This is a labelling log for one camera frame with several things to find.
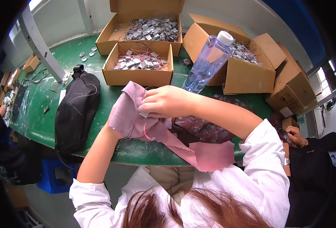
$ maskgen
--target bottle cap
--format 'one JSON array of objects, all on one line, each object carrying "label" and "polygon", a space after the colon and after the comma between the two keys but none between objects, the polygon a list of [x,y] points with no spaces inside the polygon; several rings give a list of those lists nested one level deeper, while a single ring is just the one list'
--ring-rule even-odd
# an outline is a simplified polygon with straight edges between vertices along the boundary
[{"label": "bottle cap", "polygon": [[220,31],[217,35],[217,39],[226,46],[229,46],[234,42],[232,35],[226,31]]}]

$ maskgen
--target pink fabric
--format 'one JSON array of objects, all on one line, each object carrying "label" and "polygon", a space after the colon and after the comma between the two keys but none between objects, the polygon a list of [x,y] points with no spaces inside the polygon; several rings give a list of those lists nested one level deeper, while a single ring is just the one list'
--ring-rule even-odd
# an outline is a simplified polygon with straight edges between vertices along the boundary
[{"label": "pink fabric", "polygon": [[145,89],[130,81],[122,90],[109,127],[118,130],[126,138],[137,138],[151,141],[144,135],[144,125],[147,136],[154,141],[165,144],[179,157],[196,167],[199,171],[216,171],[235,162],[234,144],[230,141],[221,144],[190,143],[186,147],[168,129],[172,127],[171,119],[144,118],[139,116]]}]

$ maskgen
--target bag strap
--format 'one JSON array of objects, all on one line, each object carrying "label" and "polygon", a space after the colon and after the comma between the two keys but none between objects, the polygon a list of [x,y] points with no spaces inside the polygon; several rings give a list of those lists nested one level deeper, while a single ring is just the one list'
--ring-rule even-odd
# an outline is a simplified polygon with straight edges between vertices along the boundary
[{"label": "bag strap", "polygon": [[83,69],[84,69],[84,66],[81,64],[77,64],[73,68],[73,75],[72,75],[73,80],[75,80],[76,78],[79,78],[79,76],[82,74]]}]

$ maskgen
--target green workbench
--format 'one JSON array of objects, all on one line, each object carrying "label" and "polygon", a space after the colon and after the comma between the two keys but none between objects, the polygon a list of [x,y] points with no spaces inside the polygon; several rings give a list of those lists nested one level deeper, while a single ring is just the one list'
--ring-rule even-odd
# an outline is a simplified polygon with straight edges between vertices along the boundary
[{"label": "green workbench", "polygon": [[[76,64],[82,64],[79,54],[85,52],[85,56],[95,47],[97,36],[90,36],[73,40],[51,49],[56,61],[65,71],[72,71]],[[94,117],[88,139],[85,147],[75,153],[77,156],[85,157],[91,148],[93,141],[98,135],[101,128],[105,125],[112,106],[121,94],[123,86],[108,86],[102,74],[102,67],[107,56],[100,56],[98,50],[92,57],[84,62],[87,66],[85,71],[92,73],[98,77],[101,82],[101,102],[97,113]],[[181,87],[188,74],[186,67],[183,65],[183,59],[189,58],[189,55],[182,47],[179,57],[174,57],[174,74],[171,85]],[[39,65],[29,78],[36,75],[39,70],[44,69]],[[27,74],[22,70],[19,81],[25,78]],[[38,75],[34,80],[44,77],[43,74]],[[16,118],[11,116],[10,127],[25,137],[32,139],[38,143],[54,148],[54,120],[56,110],[58,108],[60,91],[66,89],[72,80],[69,78],[68,83],[58,84],[54,82],[54,78],[49,75],[39,84],[30,84],[24,94],[20,111]],[[213,96],[222,94],[222,88],[219,86],[207,86],[203,89],[202,95]],[[261,118],[269,118],[273,110],[264,100],[264,94],[238,94],[231,95],[234,98],[248,104],[252,110]],[[49,106],[49,111],[43,113],[45,107]],[[243,153],[238,147],[241,139],[235,137],[232,142],[235,144],[235,160],[242,160]],[[138,139],[125,140],[121,139],[115,149],[112,162],[124,163],[129,165],[156,165],[156,166],[182,166],[189,165],[186,161],[175,155],[164,144],[158,142],[143,142]]]}]

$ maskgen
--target black jacket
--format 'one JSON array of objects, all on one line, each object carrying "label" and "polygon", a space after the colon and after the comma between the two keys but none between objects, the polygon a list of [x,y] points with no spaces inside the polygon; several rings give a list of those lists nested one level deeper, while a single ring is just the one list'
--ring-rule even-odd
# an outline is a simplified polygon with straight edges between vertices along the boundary
[{"label": "black jacket", "polygon": [[[6,125],[0,115],[0,138]],[[35,184],[41,179],[40,151],[0,142],[0,178],[14,185]]]},{"label": "black jacket", "polygon": [[328,153],[336,150],[336,133],[332,132],[321,139],[307,140],[307,146],[289,149],[290,210],[286,223],[289,227],[310,225],[336,181],[336,167]]}]

